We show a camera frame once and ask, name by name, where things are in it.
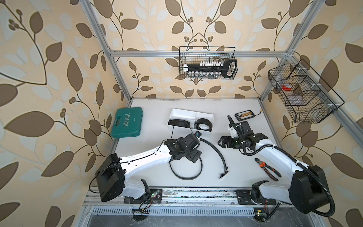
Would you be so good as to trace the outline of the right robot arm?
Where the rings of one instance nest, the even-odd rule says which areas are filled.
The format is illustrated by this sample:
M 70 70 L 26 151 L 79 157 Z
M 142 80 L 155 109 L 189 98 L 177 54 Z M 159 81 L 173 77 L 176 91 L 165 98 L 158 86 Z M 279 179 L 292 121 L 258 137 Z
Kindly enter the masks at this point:
M 254 133 L 247 121 L 235 123 L 231 117 L 228 120 L 231 135 L 220 138 L 220 147 L 237 149 L 248 157 L 260 154 L 275 165 L 272 168 L 255 159 L 270 179 L 252 185 L 248 195 L 251 202 L 262 204 L 263 200 L 272 199 L 291 204 L 304 214 L 335 214 L 336 205 L 322 168 L 298 161 L 266 135 Z

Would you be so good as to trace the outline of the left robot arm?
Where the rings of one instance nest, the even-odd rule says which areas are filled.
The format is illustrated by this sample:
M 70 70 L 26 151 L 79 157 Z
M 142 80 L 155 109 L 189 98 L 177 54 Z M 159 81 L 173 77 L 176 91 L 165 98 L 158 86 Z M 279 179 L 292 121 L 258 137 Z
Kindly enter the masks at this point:
M 201 156 L 198 150 L 201 132 L 190 133 L 186 137 L 163 140 L 159 147 L 133 156 L 119 158 L 109 155 L 95 173 L 95 180 L 102 202 L 108 202 L 118 196 L 124 196 L 136 203 L 151 198 L 151 191 L 144 179 L 129 179 L 148 168 L 187 158 L 195 163 Z

